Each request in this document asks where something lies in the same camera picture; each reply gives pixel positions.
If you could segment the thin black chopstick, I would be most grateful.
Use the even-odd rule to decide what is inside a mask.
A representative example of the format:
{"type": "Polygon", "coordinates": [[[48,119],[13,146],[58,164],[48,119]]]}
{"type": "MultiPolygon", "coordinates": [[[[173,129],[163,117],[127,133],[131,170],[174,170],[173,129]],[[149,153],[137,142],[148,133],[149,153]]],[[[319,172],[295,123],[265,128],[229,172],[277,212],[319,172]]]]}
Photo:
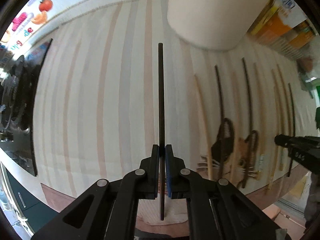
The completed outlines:
{"type": "MultiPolygon", "coordinates": [[[[292,112],[292,120],[291,120],[292,121],[292,135],[291,136],[295,137],[295,135],[296,135],[295,104],[294,104],[294,99],[293,99],[291,83],[288,83],[288,87],[289,87],[289,92],[290,92],[291,112],[292,112]]],[[[293,159],[290,158],[289,169],[288,169],[288,173],[287,173],[288,178],[291,176],[292,165],[293,165],[293,159]]]]}

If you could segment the light wood chopstick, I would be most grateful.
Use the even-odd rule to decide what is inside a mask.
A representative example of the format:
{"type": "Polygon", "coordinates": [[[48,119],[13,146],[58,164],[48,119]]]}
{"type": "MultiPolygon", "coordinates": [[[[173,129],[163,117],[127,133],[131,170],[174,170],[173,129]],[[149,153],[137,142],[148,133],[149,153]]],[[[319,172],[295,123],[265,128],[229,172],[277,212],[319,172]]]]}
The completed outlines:
{"type": "Polygon", "coordinates": [[[256,91],[258,96],[258,119],[259,119],[259,161],[258,161],[258,175],[257,180],[262,179],[263,171],[264,171],[264,156],[265,156],[265,117],[263,115],[263,107],[264,107],[264,94],[263,88],[261,86],[261,79],[258,72],[258,67],[256,63],[253,63],[253,69],[256,80],[256,91]]]}

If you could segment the tan wooden chopstick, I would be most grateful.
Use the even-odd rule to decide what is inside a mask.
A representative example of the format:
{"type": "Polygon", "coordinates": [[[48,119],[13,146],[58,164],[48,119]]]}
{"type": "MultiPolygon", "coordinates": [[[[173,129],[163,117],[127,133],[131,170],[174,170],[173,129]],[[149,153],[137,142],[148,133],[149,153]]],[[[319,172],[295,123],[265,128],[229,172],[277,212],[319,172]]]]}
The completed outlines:
{"type": "MultiPolygon", "coordinates": [[[[273,136],[273,138],[274,138],[280,132],[281,117],[280,117],[280,112],[279,112],[278,83],[277,83],[276,72],[275,72],[274,68],[271,69],[271,75],[272,75],[272,80],[273,80],[274,109],[275,109],[275,114],[274,114],[275,134],[273,136]]],[[[272,186],[274,184],[276,170],[281,171],[283,169],[282,151],[280,150],[280,147],[277,144],[275,144],[274,154],[272,156],[273,156],[273,160],[272,160],[272,166],[271,166],[271,171],[270,171],[269,181],[268,181],[268,186],[267,186],[268,191],[270,191],[272,189],[272,186]]]]}

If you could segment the white utensil holder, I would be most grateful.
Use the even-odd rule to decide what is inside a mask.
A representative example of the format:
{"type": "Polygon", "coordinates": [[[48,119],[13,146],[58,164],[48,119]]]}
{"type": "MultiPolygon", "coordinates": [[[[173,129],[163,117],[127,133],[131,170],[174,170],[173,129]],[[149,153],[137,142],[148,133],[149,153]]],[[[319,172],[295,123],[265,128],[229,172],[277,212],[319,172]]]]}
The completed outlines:
{"type": "Polygon", "coordinates": [[[269,0],[169,0],[167,19],[185,41],[230,50],[246,34],[269,0]]]}

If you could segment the light wooden chopstick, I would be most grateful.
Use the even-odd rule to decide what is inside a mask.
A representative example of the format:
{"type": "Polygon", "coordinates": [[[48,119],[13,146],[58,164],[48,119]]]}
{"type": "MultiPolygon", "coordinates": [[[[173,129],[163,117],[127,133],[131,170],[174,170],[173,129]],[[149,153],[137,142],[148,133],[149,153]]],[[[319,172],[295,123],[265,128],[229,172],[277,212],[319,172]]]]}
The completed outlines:
{"type": "Polygon", "coordinates": [[[210,145],[210,134],[209,134],[208,128],[207,128],[206,111],[204,109],[204,101],[203,101],[203,96],[202,96],[202,91],[201,91],[199,79],[196,74],[194,75],[194,77],[195,77],[197,92],[199,95],[201,117],[202,117],[202,122],[203,122],[204,135],[205,135],[205,139],[206,139],[206,157],[207,157],[208,179],[214,180],[213,166],[212,166],[212,153],[211,153],[211,145],[210,145]]]}

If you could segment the black chopstick on mat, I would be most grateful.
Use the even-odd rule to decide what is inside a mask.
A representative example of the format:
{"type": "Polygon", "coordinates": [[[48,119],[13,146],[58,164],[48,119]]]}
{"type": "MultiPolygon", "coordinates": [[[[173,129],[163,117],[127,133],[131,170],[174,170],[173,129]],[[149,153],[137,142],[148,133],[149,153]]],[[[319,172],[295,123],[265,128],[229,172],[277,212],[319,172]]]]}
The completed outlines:
{"type": "Polygon", "coordinates": [[[242,181],[242,188],[244,189],[247,184],[249,167],[251,163],[251,146],[252,146],[252,127],[253,127],[253,116],[252,116],[252,96],[251,96],[251,88],[249,83],[249,76],[247,71],[247,64],[245,58],[242,58],[242,65],[244,69],[244,75],[246,80],[246,89],[247,89],[247,103],[248,103],[248,148],[247,148],[247,163],[245,167],[244,179],[242,181]]]}

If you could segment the fruit sticker strip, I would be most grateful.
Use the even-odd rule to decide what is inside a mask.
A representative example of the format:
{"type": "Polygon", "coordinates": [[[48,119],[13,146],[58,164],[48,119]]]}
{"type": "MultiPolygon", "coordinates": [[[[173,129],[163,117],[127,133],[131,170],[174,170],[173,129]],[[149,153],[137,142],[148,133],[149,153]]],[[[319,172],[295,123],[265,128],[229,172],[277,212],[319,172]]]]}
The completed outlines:
{"type": "Polygon", "coordinates": [[[52,0],[30,0],[15,16],[1,38],[1,67],[49,20],[52,0]]]}

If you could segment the black gas stove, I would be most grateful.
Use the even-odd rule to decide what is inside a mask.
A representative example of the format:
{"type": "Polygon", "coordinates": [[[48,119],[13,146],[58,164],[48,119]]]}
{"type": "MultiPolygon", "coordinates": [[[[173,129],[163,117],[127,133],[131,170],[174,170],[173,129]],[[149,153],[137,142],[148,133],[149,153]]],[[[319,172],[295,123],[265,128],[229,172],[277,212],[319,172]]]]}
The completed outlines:
{"type": "Polygon", "coordinates": [[[21,55],[1,83],[1,150],[17,165],[37,175],[33,111],[40,72],[53,39],[21,55]]]}

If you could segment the dark brown chopstick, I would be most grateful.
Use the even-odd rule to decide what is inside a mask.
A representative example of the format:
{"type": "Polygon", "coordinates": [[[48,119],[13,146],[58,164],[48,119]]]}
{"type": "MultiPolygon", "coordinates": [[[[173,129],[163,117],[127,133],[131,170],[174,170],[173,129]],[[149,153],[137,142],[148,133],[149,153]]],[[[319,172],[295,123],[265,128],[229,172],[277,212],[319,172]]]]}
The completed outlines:
{"type": "Polygon", "coordinates": [[[223,177],[223,168],[224,168],[224,161],[225,161],[225,153],[224,153],[224,144],[225,144],[225,125],[224,125],[224,105],[223,105],[223,94],[222,94],[222,87],[221,87],[221,80],[220,80],[220,74],[219,74],[219,68],[217,65],[215,65],[215,73],[216,73],[216,79],[217,79],[217,86],[219,91],[219,106],[220,106],[220,139],[221,139],[221,158],[220,158],[220,168],[219,168],[219,175],[218,178],[221,179],[223,177]]]}

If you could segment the brown wooden chopstick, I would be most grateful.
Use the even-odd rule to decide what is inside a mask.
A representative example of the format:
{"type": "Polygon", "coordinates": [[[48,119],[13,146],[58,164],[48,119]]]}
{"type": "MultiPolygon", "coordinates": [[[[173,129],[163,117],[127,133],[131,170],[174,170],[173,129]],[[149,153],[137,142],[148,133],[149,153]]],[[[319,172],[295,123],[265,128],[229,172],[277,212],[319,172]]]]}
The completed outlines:
{"type": "Polygon", "coordinates": [[[291,133],[291,121],[290,108],[289,108],[289,98],[287,96],[287,88],[285,85],[285,80],[283,72],[279,64],[276,66],[275,70],[276,76],[276,93],[277,93],[277,110],[279,114],[279,129],[277,135],[290,135],[291,133]]]}

